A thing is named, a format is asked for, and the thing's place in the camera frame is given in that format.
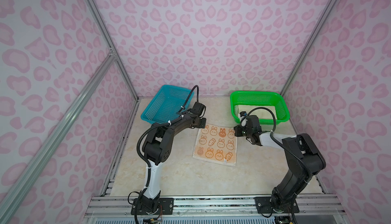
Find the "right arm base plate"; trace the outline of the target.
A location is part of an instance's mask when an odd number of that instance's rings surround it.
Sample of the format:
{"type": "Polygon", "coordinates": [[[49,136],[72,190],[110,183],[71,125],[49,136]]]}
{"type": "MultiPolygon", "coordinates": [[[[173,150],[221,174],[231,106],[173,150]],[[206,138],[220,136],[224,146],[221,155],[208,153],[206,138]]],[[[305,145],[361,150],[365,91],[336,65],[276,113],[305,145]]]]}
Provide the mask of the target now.
{"type": "Polygon", "coordinates": [[[299,207],[295,199],[279,200],[275,196],[254,197],[258,214],[288,214],[299,213],[299,207]]]}

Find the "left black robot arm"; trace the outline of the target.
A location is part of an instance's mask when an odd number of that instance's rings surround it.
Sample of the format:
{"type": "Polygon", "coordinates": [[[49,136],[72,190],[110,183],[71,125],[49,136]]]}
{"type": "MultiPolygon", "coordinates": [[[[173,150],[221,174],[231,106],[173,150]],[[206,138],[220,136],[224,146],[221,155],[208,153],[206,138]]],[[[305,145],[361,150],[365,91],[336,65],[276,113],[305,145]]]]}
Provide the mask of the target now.
{"type": "Polygon", "coordinates": [[[146,178],[138,202],[148,212],[154,212],[158,207],[161,194],[161,166],[171,154],[174,137],[188,128],[204,129],[206,127],[206,118],[203,117],[205,111],[206,106],[196,102],[192,108],[180,112],[177,118],[163,124],[153,124],[139,138],[137,154],[146,163],[146,178]]]}

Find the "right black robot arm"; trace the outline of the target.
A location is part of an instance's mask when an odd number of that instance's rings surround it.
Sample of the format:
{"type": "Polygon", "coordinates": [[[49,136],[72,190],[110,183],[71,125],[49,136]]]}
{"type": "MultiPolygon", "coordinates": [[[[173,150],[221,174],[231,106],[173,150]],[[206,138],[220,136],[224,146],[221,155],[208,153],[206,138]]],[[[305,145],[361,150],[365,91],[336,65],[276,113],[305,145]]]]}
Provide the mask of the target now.
{"type": "Polygon", "coordinates": [[[284,150],[288,171],[272,190],[268,207],[276,213],[288,210],[312,178],[326,168],[324,157],[307,133],[294,136],[274,133],[277,127],[275,117],[272,131],[263,130],[256,115],[242,112],[240,117],[239,124],[234,127],[236,137],[245,137],[260,147],[284,150]]]}

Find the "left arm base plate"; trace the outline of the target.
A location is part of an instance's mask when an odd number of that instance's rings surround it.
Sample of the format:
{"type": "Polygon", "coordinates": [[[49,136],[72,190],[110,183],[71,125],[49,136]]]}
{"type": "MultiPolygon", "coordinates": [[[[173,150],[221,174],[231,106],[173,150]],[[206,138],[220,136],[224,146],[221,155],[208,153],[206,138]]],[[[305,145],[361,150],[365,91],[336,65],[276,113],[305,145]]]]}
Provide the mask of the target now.
{"type": "Polygon", "coordinates": [[[149,199],[142,197],[141,200],[135,200],[132,204],[132,215],[172,215],[174,208],[174,198],[161,198],[149,199]]]}

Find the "orange patterned towel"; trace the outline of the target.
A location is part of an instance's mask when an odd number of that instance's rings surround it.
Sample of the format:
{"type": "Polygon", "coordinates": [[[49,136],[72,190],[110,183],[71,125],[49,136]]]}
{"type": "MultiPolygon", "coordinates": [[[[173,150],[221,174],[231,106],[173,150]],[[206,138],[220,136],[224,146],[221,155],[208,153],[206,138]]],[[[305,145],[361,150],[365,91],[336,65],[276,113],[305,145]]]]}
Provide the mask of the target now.
{"type": "Polygon", "coordinates": [[[234,129],[207,124],[198,132],[192,156],[209,163],[235,166],[237,138],[234,129]]]}

